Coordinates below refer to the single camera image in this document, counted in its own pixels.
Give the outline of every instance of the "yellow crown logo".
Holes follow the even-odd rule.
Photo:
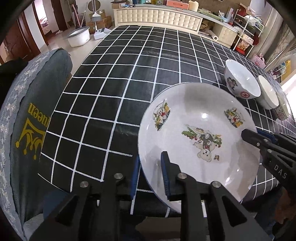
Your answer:
[[[26,148],[24,149],[24,155],[27,154],[27,148],[30,145],[30,150],[33,150],[33,147],[35,148],[35,155],[34,155],[34,160],[36,160],[37,156],[37,149],[38,146],[40,145],[42,147],[43,145],[43,141],[44,141],[44,137],[45,137],[45,131],[41,131],[38,130],[29,120],[29,118],[27,118],[25,126],[22,130],[22,134],[20,136],[20,139],[15,143],[15,146],[17,148],[20,147],[20,141],[22,140],[22,138],[26,136],[27,137],[27,142],[26,142]]]

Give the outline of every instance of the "metal screw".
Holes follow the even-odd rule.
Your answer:
[[[87,182],[87,181],[82,181],[81,183],[80,183],[80,187],[81,188],[86,188],[86,187],[88,187],[89,186],[89,183]]]
[[[121,178],[123,178],[123,175],[121,173],[116,173],[116,174],[114,174],[114,178],[121,179]]]
[[[213,182],[212,182],[212,185],[213,185],[213,187],[215,187],[215,188],[219,188],[219,187],[221,187],[221,183],[218,182],[218,181],[213,181]]]
[[[187,175],[185,173],[181,172],[178,174],[178,178],[185,179],[185,178],[187,178]]]

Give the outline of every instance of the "paper roll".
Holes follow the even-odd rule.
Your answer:
[[[191,0],[189,0],[188,3],[189,3],[188,10],[197,12],[199,3],[196,1],[191,1]]]
[[[208,31],[208,34],[211,35],[212,39],[215,41],[218,41],[218,37],[216,34],[214,34],[211,30]]]

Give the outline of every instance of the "table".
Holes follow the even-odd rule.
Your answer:
[[[255,77],[277,82],[238,53],[199,36],[167,28],[115,28],[74,74],[52,114],[40,156],[39,175],[65,191],[81,181],[96,185],[106,176],[133,171],[142,116],[153,98],[168,86],[201,82],[228,91],[224,78],[227,59],[246,66]],[[238,100],[257,128],[296,135],[292,116],[279,121],[254,99]],[[132,203],[121,203],[131,214],[175,217],[152,192],[137,170]],[[263,195],[278,181],[260,165],[253,187],[243,201]]]

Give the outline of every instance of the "chair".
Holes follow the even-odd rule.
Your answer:
[[[44,196],[56,188],[38,176],[38,160],[71,70],[64,49],[37,56],[15,78],[1,108],[0,206],[23,240],[23,224],[42,213]]]

